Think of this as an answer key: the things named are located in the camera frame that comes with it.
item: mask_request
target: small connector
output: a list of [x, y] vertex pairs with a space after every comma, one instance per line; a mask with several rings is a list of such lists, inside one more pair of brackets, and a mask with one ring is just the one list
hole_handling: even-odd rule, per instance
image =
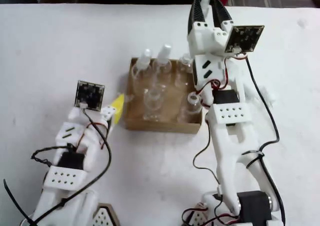
[[79, 103], [79, 107], [80, 107], [81, 109], [86, 109], [86, 108], [88, 108], [88, 103], [80, 102], [80, 103]]

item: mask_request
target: bottle cap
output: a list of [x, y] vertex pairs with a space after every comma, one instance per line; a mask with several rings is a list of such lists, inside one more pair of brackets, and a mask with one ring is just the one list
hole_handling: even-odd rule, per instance
[[171, 52], [171, 46], [168, 44], [165, 44], [161, 48], [161, 50], [158, 54], [158, 57], [156, 58], [157, 61], [161, 64], [166, 64], [169, 61], [170, 52]]
[[150, 49], [145, 49], [145, 51], [141, 54], [136, 62], [136, 67], [139, 70], [145, 70], [150, 65], [151, 60], [151, 51]]

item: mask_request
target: white table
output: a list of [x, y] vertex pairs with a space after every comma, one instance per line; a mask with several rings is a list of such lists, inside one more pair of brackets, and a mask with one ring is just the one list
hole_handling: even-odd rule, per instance
[[[52, 146], [74, 103], [77, 80], [104, 84], [104, 103], [126, 86], [131, 56], [164, 43], [172, 58], [187, 51], [190, 6], [0, 5], [0, 178], [32, 213], [45, 165], [31, 154]], [[240, 24], [265, 25], [250, 62], [259, 84], [278, 97], [273, 114], [281, 141], [265, 152], [281, 192], [288, 225], [318, 225], [320, 201], [320, 10], [229, 8]], [[239, 63], [249, 80], [247, 68]], [[252, 105], [261, 141], [274, 138], [261, 105]], [[122, 225], [180, 225], [181, 212], [216, 189], [192, 158], [208, 139], [197, 135], [127, 131], [109, 137], [113, 162], [94, 185], [113, 205]], [[52, 154], [43, 157], [51, 158]], [[96, 170], [106, 163], [101, 155]], [[213, 147], [199, 159], [216, 167]], [[243, 166], [239, 190], [256, 189]], [[0, 187], [1, 225], [22, 216]]]

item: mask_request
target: glass bottle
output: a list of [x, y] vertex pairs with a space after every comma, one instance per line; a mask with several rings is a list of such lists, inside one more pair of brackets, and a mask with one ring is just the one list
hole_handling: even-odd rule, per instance
[[192, 58], [190, 54], [184, 54], [178, 61], [174, 85], [178, 88], [188, 87], [193, 81], [192, 75]]
[[191, 92], [181, 102], [177, 121], [179, 123], [197, 123], [201, 110], [200, 96], [195, 92]]
[[152, 69], [155, 72], [154, 83], [160, 85], [162, 90], [165, 90], [171, 83], [172, 64], [169, 59], [170, 52], [171, 46], [164, 45], [152, 64]]
[[151, 51], [146, 49], [131, 69], [133, 91], [136, 96], [143, 96], [152, 83], [152, 68], [150, 65]]
[[164, 92], [161, 87], [153, 86], [144, 95], [143, 119], [147, 121], [160, 121], [164, 104]]

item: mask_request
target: black cable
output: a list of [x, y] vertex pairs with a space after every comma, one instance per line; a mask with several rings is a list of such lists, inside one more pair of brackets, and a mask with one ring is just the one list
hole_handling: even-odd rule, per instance
[[196, 158], [197, 158], [201, 153], [203, 153], [204, 151], [206, 151], [206, 149], [210, 146], [210, 141], [211, 141], [210, 127], [209, 127], [209, 124], [208, 124], [207, 121], [206, 121], [206, 124], [207, 124], [207, 126], [208, 126], [208, 132], [209, 132], [209, 140], [208, 140], [208, 143], [207, 143], [207, 145], [205, 146], [204, 149], [202, 149], [200, 152], [198, 152], [198, 153], [194, 156], [193, 161], [192, 161], [192, 164], [193, 164], [193, 166], [194, 166], [195, 168], [197, 168], [197, 169], [205, 169], [205, 170], [210, 171], [210, 172], [213, 174], [214, 178], [216, 179], [217, 183], [220, 184], [220, 183], [219, 183], [219, 180], [218, 180], [218, 178], [217, 178], [217, 176], [216, 176], [216, 174], [215, 174], [210, 168], [207, 168], [207, 167], [198, 167], [198, 166], [196, 166], [196, 164], [195, 164]]
[[40, 152], [45, 152], [45, 151], [49, 151], [49, 150], [53, 150], [53, 149], [59, 149], [59, 148], [66, 148], [68, 149], [69, 151], [71, 151], [74, 146], [72, 146], [72, 144], [68, 143], [67, 146], [54, 146], [54, 147], [45, 147], [43, 149], [39, 149], [37, 151], [35, 151], [32, 156], [31, 156], [31, 159], [37, 161], [37, 162], [40, 162], [40, 163], [43, 163], [43, 164], [46, 164], [48, 167], [51, 167], [52, 163], [48, 160], [48, 159], [40, 159], [40, 158], [37, 158], [36, 155]]
[[[49, 150], [53, 150], [53, 149], [59, 149], [59, 148], [67, 148], [69, 150], [72, 150], [74, 148], [74, 146], [70, 143], [67, 144], [67, 146], [54, 146], [54, 147], [46, 147], [40, 150], [35, 151], [32, 156], [31, 159], [34, 159], [37, 162], [41, 162], [43, 164], [46, 164], [47, 166], [51, 166], [52, 163], [49, 162], [47, 159], [39, 159], [36, 157], [36, 155], [40, 152], [44, 152], [44, 151], [49, 151]], [[17, 207], [17, 209], [20, 211], [20, 213], [27, 219], [28, 223], [34, 223], [34, 221], [28, 217], [28, 215], [23, 211], [23, 209], [20, 207], [20, 205], [18, 204], [18, 202], [16, 201], [15, 197], [13, 196], [13, 194], [11, 193], [6, 180], [3, 180], [3, 184], [5, 186], [5, 190], [8, 193], [9, 197], [11, 198], [11, 200], [13, 201], [14, 205]]]
[[269, 109], [269, 107], [268, 107], [268, 105], [267, 105], [267, 103], [266, 103], [266, 101], [265, 101], [262, 93], [260, 92], [257, 83], [256, 83], [256, 80], [255, 80], [254, 74], [252, 73], [252, 69], [251, 69], [251, 66], [250, 66], [248, 57], [246, 57], [245, 61], [246, 61], [246, 64], [247, 64], [247, 66], [248, 66], [249, 73], [250, 73], [250, 77], [251, 77], [251, 80], [252, 80], [252, 82], [253, 82], [253, 84], [254, 84], [254, 87], [255, 87], [255, 89], [256, 89], [256, 92], [258, 92], [258, 94], [259, 94], [259, 96], [260, 96], [260, 98], [261, 98], [261, 100], [262, 100], [262, 102], [263, 102], [263, 104], [264, 104], [264, 107], [265, 107], [266, 111], [267, 111], [268, 114], [269, 114], [269, 117], [270, 117], [270, 119], [271, 119], [272, 125], [273, 125], [274, 130], [275, 130], [275, 133], [276, 133], [276, 134], [275, 134], [275, 136], [276, 136], [276, 139], [275, 139], [275, 140], [265, 142], [264, 144], [261, 145], [259, 151], [262, 152], [262, 150], [263, 150], [266, 146], [268, 146], [269, 144], [279, 142], [279, 141], [280, 141], [280, 136], [279, 136], [279, 131], [278, 131], [278, 128], [277, 128], [275, 119], [274, 119], [274, 117], [273, 117], [273, 115], [272, 115], [272, 113], [271, 113], [271, 111], [270, 111], [270, 109]]
[[13, 196], [13, 194], [11, 193], [6, 180], [3, 180], [3, 184], [5, 186], [5, 190], [8, 193], [9, 197], [11, 198], [12, 202], [14, 203], [14, 205], [17, 207], [17, 209], [20, 211], [20, 213], [27, 219], [28, 223], [34, 223], [34, 221], [29, 218], [29, 216], [23, 211], [23, 209], [20, 207], [20, 205], [18, 204], [18, 202], [16, 201], [15, 197]]
[[[259, 148], [259, 151], [262, 152], [262, 150], [263, 150], [266, 146], [268, 146], [268, 145], [270, 145], [270, 144], [272, 144], [272, 143], [277, 143], [277, 142], [279, 142], [279, 141], [280, 141], [280, 136], [279, 136], [279, 131], [278, 131], [276, 122], [275, 122], [275, 120], [274, 120], [274, 117], [273, 117], [273, 115], [272, 115], [272, 113], [271, 113], [271, 111], [270, 111], [270, 109], [269, 109], [269, 107], [268, 107], [268, 105], [267, 105], [267, 103], [266, 103], [266, 101], [265, 101], [262, 93], [260, 92], [259, 87], [257, 86], [257, 83], [256, 83], [256, 81], [255, 81], [254, 75], [253, 75], [253, 73], [252, 73], [252, 69], [251, 69], [250, 62], [249, 62], [248, 57], [245, 59], [245, 61], [246, 61], [246, 64], [247, 64], [247, 66], [248, 66], [249, 73], [250, 73], [250, 77], [251, 77], [251, 80], [252, 80], [252, 82], [253, 82], [253, 84], [254, 84], [254, 87], [255, 87], [256, 91], [258, 92], [258, 94], [259, 94], [259, 96], [260, 96], [260, 98], [261, 98], [261, 100], [262, 100], [262, 102], [263, 102], [263, 104], [264, 104], [264, 107], [265, 107], [265, 109], [267, 110], [267, 112], [268, 112], [268, 114], [269, 114], [269, 117], [270, 117], [270, 119], [271, 119], [271, 121], [272, 121], [272, 125], [273, 125], [273, 127], [274, 127], [275, 132], [276, 132], [276, 134], [275, 134], [275, 135], [276, 135], [276, 139], [275, 139], [275, 140], [273, 140], [273, 141], [268, 141], [268, 142], [264, 143], [264, 144]], [[275, 184], [275, 182], [273, 181], [273, 179], [271, 178], [271, 176], [270, 176], [270, 174], [269, 174], [269, 172], [268, 172], [268, 170], [267, 170], [267, 167], [266, 167], [265, 162], [264, 162], [264, 160], [263, 160], [263, 156], [264, 156], [264, 154], [259, 155], [257, 158], [255, 158], [253, 161], [251, 161], [249, 164], [251, 165], [253, 162], [259, 160], [259, 162], [260, 162], [260, 164], [261, 164], [261, 167], [262, 167], [262, 169], [263, 169], [263, 171], [264, 171], [264, 173], [265, 173], [265, 175], [266, 175], [269, 183], [271, 184], [271, 187], [272, 187], [273, 190], [274, 190], [276, 199], [277, 199], [277, 201], [278, 201], [278, 203], [279, 203], [279, 207], [280, 207], [280, 211], [281, 211], [281, 219], [282, 219], [282, 222], [283, 222], [283, 226], [285, 226], [285, 224], [286, 224], [285, 207], [284, 207], [282, 198], [281, 198], [281, 196], [280, 196], [280, 193], [279, 193], [279, 191], [278, 191], [278, 189], [277, 189], [277, 187], [276, 187], [276, 184]]]
[[30, 224], [30, 226], [35, 226], [40, 220], [42, 220], [44, 217], [48, 216], [51, 212], [53, 212], [54, 210], [56, 210], [59, 207], [64, 206], [68, 201], [70, 201], [71, 199], [73, 199], [74, 197], [76, 197], [77, 195], [79, 195], [80, 193], [82, 193], [84, 190], [86, 190], [88, 187], [90, 187], [91, 185], [93, 185], [96, 181], [98, 181], [104, 174], [105, 172], [109, 169], [110, 165], [111, 165], [111, 160], [112, 160], [112, 153], [111, 153], [111, 149], [110, 146], [107, 142], [107, 139], [104, 137], [103, 133], [100, 131], [100, 129], [95, 125], [95, 122], [93, 122], [93, 120], [87, 115], [85, 109], [83, 109], [83, 113], [85, 114], [85, 116], [87, 116], [87, 118], [89, 119], [90, 123], [92, 124], [92, 126], [95, 128], [95, 130], [98, 132], [98, 134], [101, 136], [101, 138], [103, 139], [105, 146], [108, 150], [109, 153], [109, 160], [108, 163], [105, 167], [105, 169], [96, 177], [94, 178], [91, 182], [89, 182], [86, 186], [84, 186], [83, 188], [79, 189], [77, 192], [75, 192], [74, 194], [72, 194], [70, 197], [65, 198], [63, 200], [61, 200], [60, 203], [58, 203], [56, 206], [52, 207], [51, 209], [49, 209], [47, 212], [45, 212], [44, 214], [42, 214], [40, 217], [38, 217], [34, 223]]
[[[214, 211], [214, 216], [215, 217], [217, 217], [217, 209], [218, 209], [218, 207], [221, 206], [221, 204], [222, 204], [222, 197], [221, 197], [220, 203], [217, 206], [214, 207], [213, 211]], [[219, 223], [222, 223], [223, 225], [225, 225], [225, 223], [219, 217], [217, 217], [217, 220], [219, 221]]]

